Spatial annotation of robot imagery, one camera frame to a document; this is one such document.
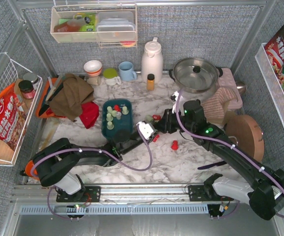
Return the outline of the teal storage basket tray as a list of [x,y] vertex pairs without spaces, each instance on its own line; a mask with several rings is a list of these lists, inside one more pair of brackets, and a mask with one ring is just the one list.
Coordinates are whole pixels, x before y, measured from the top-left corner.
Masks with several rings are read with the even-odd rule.
[[[112,130],[109,130],[107,128],[107,120],[106,120],[108,113],[107,108],[108,107],[114,108],[115,105],[117,105],[120,108],[121,112],[122,108],[126,106],[128,114],[126,115],[122,114],[120,119],[113,118],[112,123],[114,125],[114,128]],[[127,99],[112,99],[106,101],[102,106],[102,125],[101,125],[102,135],[109,141],[114,137],[114,135],[119,130],[127,130],[130,133],[132,133],[134,128],[132,111],[133,111],[132,104]]]

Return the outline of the green coffee capsule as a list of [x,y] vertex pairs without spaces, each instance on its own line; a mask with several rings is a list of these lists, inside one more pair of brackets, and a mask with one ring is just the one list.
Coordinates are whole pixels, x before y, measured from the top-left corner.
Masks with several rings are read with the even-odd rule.
[[111,113],[111,112],[113,111],[112,107],[111,107],[111,106],[108,106],[108,107],[107,107],[107,111],[108,111],[108,113]]
[[107,122],[107,129],[108,129],[108,130],[114,129],[114,124],[113,124],[111,121],[108,121],[108,122]]
[[123,106],[123,107],[122,107],[122,113],[123,113],[124,115],[127,115],[127,114],[129,113],[129,110],[128,110],[128,108],[127,108],[126,106]]

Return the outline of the pink striped towel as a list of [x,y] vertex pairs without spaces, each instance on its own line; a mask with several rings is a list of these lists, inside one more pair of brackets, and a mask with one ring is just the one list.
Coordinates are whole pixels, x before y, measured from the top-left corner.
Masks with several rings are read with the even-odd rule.
[[214,95],[204,101],[201,106],[208,122],[222,123],[231,101],[238,100],[234,90],[221,87]]

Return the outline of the red cloth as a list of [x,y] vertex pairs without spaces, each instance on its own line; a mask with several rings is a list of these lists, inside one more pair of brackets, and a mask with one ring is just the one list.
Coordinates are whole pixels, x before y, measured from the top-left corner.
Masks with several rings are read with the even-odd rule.
[[82,114],[79,116],[86,129],[91,128],[99,116],[99,107],[94,102],[87,102],[81,105]]

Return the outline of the brown cloth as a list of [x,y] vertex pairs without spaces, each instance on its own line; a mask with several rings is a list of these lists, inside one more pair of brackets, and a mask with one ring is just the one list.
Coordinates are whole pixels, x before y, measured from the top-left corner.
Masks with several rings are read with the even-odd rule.
[[63,88],[49,102],[49,106],[56,116],[74,121],[83,113],[82,104],[94,100],[94,88],[75,74],[67,73],[64,77]]

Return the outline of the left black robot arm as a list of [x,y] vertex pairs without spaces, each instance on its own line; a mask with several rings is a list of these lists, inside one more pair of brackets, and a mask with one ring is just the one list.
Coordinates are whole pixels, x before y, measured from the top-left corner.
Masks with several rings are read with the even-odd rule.
[[151,123],[137,123],[134,133],[118,131],[113,140],[101,147],[82,147],[70,143],[67,138],[61,138],[37,153],[32,158],[33,166],[30,174],[39,179],[43,187],[55,187],[69,196],[83,194],[84,184],[77,174],[70,171],[76,166],[112,167],[120,164],[136,172],[144,172],[151,168],[152,154],[145,168],[134,168],[123,162],[123,155],[131,152],[141,144],[150,150],[149,143],[157,130]]

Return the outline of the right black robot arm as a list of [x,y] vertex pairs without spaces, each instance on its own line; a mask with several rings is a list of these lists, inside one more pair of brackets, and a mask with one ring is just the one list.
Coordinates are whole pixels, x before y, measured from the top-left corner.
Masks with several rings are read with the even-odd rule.
[[249,157],[222,129],[207,122],[200,100],[185,101],[182,92],[175,91],[170,96],[174,106],[165,110],[162,119],[155,124],[156,130],[187,133],[197,145],[223,159],[246,181],[242,183],[215,174],[205,184],[208,194],[246,203],[264,220],[274,216],[284,218],[284,171],[274,171]]

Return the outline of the right arm mounting base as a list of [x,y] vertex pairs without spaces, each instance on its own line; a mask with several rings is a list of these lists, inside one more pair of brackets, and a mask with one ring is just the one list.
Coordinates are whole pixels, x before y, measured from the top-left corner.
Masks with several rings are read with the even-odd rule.
[[190,202],[221,203],[233,201],[233,198],[218,195],[210,185],[187,184],[184,190],[189,196]]

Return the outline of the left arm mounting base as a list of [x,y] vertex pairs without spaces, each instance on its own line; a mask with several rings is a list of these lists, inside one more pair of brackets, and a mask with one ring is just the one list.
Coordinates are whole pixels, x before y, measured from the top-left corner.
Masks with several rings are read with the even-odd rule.
[[85,186],[79,192],[69,195],[63,190],[56,190],[58,203],[98,203],[100,201],[101,187],[100,186]]

